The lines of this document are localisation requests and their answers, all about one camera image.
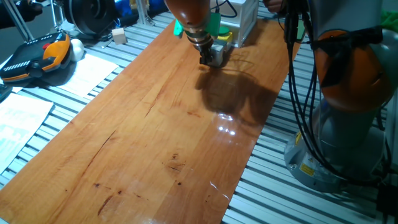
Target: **small wooden block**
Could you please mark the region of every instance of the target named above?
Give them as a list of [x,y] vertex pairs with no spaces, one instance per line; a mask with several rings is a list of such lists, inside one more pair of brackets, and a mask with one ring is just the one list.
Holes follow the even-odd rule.
[[127,38],[126,35],[124,34],[123,28],[112,30],[112,36],[116,45],[127,43]]

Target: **wooden board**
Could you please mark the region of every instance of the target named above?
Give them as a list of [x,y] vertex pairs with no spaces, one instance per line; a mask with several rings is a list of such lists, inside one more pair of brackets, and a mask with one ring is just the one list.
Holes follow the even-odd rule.
[[221,221],[288,72],[284,35],[278,23],[258,21],[245,47],[214,69],[199,65],[199,53],[172,31],[173,24],[0,191],[0,217]]

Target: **black and orange device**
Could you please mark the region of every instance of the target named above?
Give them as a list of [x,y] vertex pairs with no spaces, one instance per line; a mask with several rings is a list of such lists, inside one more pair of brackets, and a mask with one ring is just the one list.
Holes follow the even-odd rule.
[[30,82],[45,72],[65,68],[71,51],[69,36],[60,32],[24,43],[0,70],[0,78],[6,85]]

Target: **slotted metal table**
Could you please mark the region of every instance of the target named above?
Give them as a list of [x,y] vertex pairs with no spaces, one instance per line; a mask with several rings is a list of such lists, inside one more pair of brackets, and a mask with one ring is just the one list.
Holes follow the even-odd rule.
[[[260,2],[258,18],[273,19],[274,14]],[[18,93],[52,101],[55,107],[11,165],[0,175],[0,189],[128,66],[174,20],[174,16],[164,12],[152,19],[155,22],[153,27],[137,24],[126,28],[126,45],[112,42],[105,49],[85,49],[89,54],[119,65],[90,92],[88,98],[57,87],[23,89]],[[298,94],[304,102],[313,67],[310,46],[301,46],[294,66]],[[385,122],[385,110],[382,118]],[[381,223],[378,221],[380,214],[376,213],[375,190],[323,194],[305,187],[292,177],[285,166],[283,153],[288,139],[298,131],[286,79],[236,187],[223,223]]]

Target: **yellow warning label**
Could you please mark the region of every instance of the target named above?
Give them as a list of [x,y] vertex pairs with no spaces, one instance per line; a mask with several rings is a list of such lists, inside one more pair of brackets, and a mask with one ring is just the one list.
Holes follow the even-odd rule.
[[297,133],[296,135],[296,145],[299,143],[300,139],[301,139],[301,132]]
[[300,170],[302,170],[304,173],[310,175],[311,177],[315,173],[314,169],[312,169],[311,167],[305,165],[304,163],[301,164]]

